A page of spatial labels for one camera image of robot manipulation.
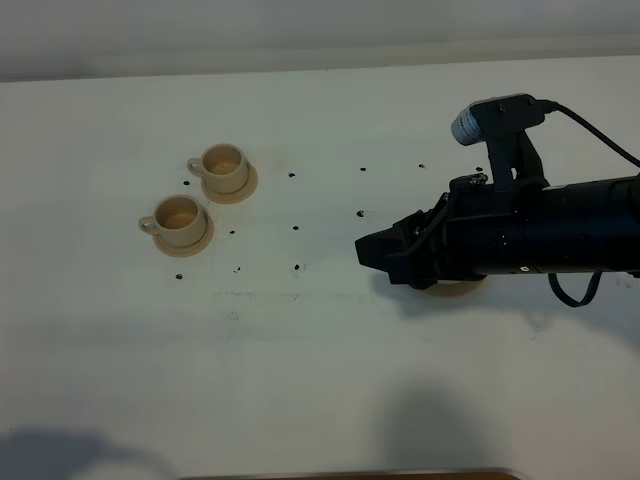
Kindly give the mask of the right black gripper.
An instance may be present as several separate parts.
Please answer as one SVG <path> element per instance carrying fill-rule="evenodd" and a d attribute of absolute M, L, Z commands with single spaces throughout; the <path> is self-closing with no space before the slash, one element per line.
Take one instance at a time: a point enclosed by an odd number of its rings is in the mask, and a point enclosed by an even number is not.
<path fill-rule="evenodd" d="M 486 180 L 485 174 L 473 174 L 449 183 L 444 217 L 429 242 L 439 278 L 537 271 L 526 245 L 525 227 L 531 201 L 549 183 L 542 177 L 516 179 L 507 190 L 499 191 Z M 409 254 L 431 213 L 418 210 L 388 229 L 356 240 L 359 264 L 386 273 L 392 285 L 415 290 L 436 285 Z"/>

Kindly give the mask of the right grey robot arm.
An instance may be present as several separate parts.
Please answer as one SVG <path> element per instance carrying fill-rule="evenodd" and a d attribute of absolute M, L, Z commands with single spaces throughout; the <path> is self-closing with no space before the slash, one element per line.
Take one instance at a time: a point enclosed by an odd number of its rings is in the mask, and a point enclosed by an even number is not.
<path fill-rule="evenodd" d="M 489 275 L 639 272 L 639 179 L 511 191 L 451 181 L 428 211 L 355 242 L 361 265 L 426 289 Z"/>

